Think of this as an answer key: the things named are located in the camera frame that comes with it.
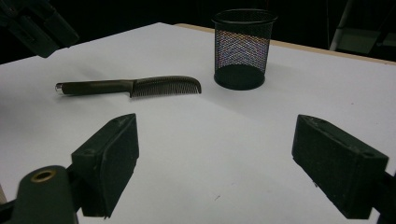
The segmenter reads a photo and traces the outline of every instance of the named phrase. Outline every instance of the black wire mesh basket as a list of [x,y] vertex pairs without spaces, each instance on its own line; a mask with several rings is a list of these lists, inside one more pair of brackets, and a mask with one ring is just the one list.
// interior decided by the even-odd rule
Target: black wire mesh basket
[[277,15],[262,9],[231,9],[215,15],[215,81],[246,91],[265,81],[273,23]]

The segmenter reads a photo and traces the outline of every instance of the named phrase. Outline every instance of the table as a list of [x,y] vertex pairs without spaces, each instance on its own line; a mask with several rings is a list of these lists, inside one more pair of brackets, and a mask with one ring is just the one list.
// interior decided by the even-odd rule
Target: table
[[[0,182],[9,200],[34,169],[67,167],[105,123],[136,113],[140,158],[111,219],[80,223],[375,223],[347,220],[292,159],[297,115],[333,123],[396,170],[396,66],[272,45],[252,91],[213,80],[214,35],[155,23],[0,65]],[[197,78],[202,94],[64,97],[57,82]]]

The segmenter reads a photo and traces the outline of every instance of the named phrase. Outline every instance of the mesh pencil cup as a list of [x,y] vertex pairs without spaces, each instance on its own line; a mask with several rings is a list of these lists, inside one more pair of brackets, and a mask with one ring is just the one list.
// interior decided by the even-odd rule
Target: mesh pencil cup
[[215,15],[215,81],[247,91],[265,81],[268,49],[277,15],[261,9],[231,9]]

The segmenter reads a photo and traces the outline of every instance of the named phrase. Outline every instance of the dark object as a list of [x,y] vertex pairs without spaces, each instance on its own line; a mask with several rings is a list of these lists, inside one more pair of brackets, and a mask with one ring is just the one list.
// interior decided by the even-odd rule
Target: dark object
[[130,97],[201,93],[200,82],[193,77],[148,77],[134,80],[108,80],[58,83],[60,94],[86,95],[111,92],[130,93]]
[[346,218],[367,219],[374,207],[381,223],[395,223],[395,177],[385,172],[386,155],[305,115],[297,118],[292,155]]
[[0,0],[0,26],[43,58],[78,41],[78,34],[48,0]]
[[261,9],[232,9],[218,13],[215,23],[215,81],[245,91],[265,81],[273,23],[277,15]]
[[135,114],[113,119],[72,154],[67,169],[27,175],[17,199],[0,205],[0,223],[72,224],[80,207],[86,217],[110,217],[138,157]]

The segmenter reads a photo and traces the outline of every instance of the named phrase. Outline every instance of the white table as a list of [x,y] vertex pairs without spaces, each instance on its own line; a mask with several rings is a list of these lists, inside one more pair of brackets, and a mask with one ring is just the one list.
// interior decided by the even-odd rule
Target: white table
[[[111,219],[80,223],[375,223],[347,220],[292,159],[298,114],[333,123],[396,171],[396,66],[271,46],[252,91],[213,80],[214,35],[156,23],[0,65],[0,183],[9,200],[34,169],[136,113],[140,158]],[[190,76],[200,95],[62,97],[57,82]]]

